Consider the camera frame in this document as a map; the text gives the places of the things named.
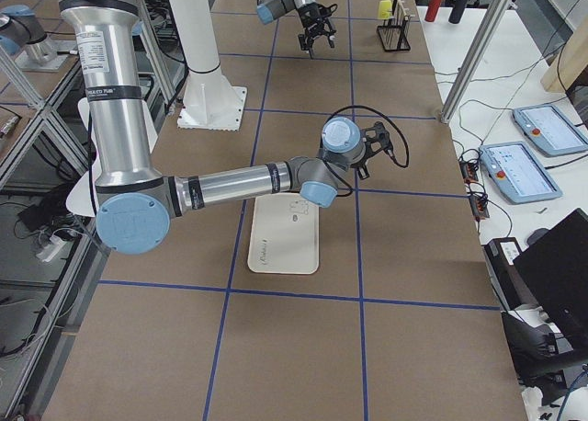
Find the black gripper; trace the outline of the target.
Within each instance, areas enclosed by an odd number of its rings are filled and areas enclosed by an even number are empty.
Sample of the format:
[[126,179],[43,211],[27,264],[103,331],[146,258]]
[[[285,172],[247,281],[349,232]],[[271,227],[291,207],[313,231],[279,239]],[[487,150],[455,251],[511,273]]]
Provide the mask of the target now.
[[370,173],[368,171],[368,161],[381,151],[381,145],[376,138],[365,138],[363,144],[363,155],[357,162],[351,164],[351,167],[356,170],[356,174],[360,180],[366,180],[370,178]]
[[330,23],[331,9],[324,5],[305,5],[298,9],[304,34],[298,35],[300,49],[314,57],[315,38],[324,36],[331,49],[335,47],[336,28]]

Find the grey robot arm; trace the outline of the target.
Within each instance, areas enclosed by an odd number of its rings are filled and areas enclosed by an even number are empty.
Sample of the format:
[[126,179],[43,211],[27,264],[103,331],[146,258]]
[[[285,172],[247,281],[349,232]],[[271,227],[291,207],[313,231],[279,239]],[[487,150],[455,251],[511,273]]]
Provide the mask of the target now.
[[[73,27],[89,107],[88,131],[96,138],[101,171],[90,178],[96,230],[109,248],[128,255],[153,250],[171,221],[189,211],[233,200],[297,191],[326,208],[345,172],[366,174],[366,161],[380,151],[381,123],[362,129],[346,117],[326,121],[313,157],[247,166],[201,176],[167,176],[152,160],[138,84],[131,32],[139,22],[139,0],[58,0]],[[187,60],[184,106],[176,125],[163,127],[158,147],[172,140],[193,148],[192,129],[235,131],[247,91],[231,85],[221,70],[209,0],[169,0]]]
[[317,0],[256,0],[256,13],[263,24],[269,24],[291,11],[298,13],[303,32],[298,35],[300,49],[314,58],[314,42],[325,37],[335,47],[336,27],[331,20],[337,4],[324,6]]

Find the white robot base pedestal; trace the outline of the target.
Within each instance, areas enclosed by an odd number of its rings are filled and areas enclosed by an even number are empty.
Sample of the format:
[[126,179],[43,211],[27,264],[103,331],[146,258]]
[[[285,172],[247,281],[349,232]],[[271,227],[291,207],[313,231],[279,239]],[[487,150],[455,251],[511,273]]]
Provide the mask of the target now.
[[178,126],[237,131],[247,89],[231,85],[221,70],[209,0],[169,0],[169,3],[188,69]]

